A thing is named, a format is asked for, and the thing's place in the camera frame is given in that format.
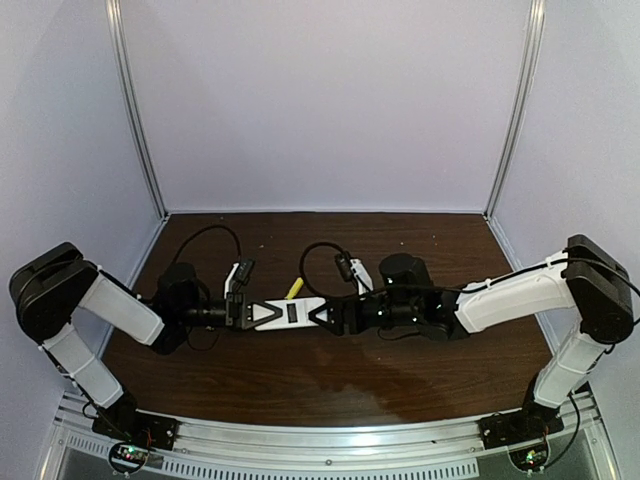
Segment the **white red remote control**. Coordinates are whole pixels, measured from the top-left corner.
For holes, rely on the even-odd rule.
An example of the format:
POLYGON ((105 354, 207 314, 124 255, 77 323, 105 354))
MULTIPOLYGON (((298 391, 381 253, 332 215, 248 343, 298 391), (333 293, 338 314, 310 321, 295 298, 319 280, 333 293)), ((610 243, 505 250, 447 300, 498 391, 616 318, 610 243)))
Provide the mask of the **white red remote control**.
POLYGON ((320 297, 306 297, 292 300, 268 300, 282 308, 281 318, 266 325, 259 326, 256 331, 276 331, 317 327, 308 319, 308 313, 325 303, 320 297))

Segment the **yellow handled screwdriver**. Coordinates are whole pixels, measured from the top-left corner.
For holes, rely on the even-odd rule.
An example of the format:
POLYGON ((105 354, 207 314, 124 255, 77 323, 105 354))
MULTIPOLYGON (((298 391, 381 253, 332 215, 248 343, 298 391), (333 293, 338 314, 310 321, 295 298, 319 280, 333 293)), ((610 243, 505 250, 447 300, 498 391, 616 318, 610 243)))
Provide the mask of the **yellow handled screwdriver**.
POLYGON ((291 285, 290 289, 288 290, 285 299, 286 300, 292 300, 294 299, 302 290, 302 288, 304 287, 304 280, 301 277, 298 277, 293 284, 291 285))

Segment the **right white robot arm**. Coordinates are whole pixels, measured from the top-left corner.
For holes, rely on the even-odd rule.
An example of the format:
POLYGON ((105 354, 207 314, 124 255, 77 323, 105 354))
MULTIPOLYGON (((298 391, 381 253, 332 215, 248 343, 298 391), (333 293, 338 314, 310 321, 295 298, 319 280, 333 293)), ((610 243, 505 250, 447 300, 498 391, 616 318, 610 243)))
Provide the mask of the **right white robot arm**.
POLYGON ((600 358, 628 339, 637 320, 627 271, 584 235, 544 261, 497 278, 438 286, 408 253, 384 258, 382 287, 327 297, 308 318, 336 336, 413 326, 433 341, 457 341, 530 315, 571 310, 577 318, 549 363, 531 380, 518 422, 545 425, 600 358))

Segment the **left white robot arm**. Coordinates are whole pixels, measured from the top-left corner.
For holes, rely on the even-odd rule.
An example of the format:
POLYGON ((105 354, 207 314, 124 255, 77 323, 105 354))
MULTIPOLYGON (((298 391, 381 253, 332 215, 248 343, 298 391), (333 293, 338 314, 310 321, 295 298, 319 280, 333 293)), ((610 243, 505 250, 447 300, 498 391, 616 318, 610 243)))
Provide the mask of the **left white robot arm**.
POLYGON ((76 312, 85 310, 168 355, 192 328, 250 330, 281 316, 280 307, 251 304, 241 293, 253 265, 235 264, 224 298, 212 300, 194 266, 174 261, 158 278, 153 297, 143 299, 64 242, 18 269, 9 292, 22 331, 77 384, 99 421, 130 436, 137 428, 137 402, 83 340, 73 323, 76 312))

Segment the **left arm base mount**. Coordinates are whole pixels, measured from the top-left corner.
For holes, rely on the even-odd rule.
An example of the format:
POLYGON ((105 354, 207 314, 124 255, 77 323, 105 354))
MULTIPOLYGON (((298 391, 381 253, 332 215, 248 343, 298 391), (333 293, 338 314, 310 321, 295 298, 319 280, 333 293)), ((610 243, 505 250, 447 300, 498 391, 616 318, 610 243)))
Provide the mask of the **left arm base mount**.
POLYGON ((138 409, 133 395, 125 392, 115 403, 103 407, 91 401, 96 415, 92 431, 114 440, 107 462, 117 475, 129 478, 142 470, 157 451, 171 451, 179 421, 138 409))

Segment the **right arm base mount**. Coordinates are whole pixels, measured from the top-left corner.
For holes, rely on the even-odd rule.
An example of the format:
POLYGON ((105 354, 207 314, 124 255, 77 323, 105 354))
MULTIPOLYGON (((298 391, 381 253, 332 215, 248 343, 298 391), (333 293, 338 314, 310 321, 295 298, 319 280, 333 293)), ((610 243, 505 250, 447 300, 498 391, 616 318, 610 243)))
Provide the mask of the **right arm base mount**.
POLYGON ((567 444, 560 453, 552 455, 549 436, 564 430, 560 408, 550 409, 527 401, 519 410, 494 413, 477 421, 485 450, 509 447, 511 465, 532 476, 542 474, 555 466, 568 453, 582 426, 582 416, 572 394, 568 400, 576 423, 567 444))

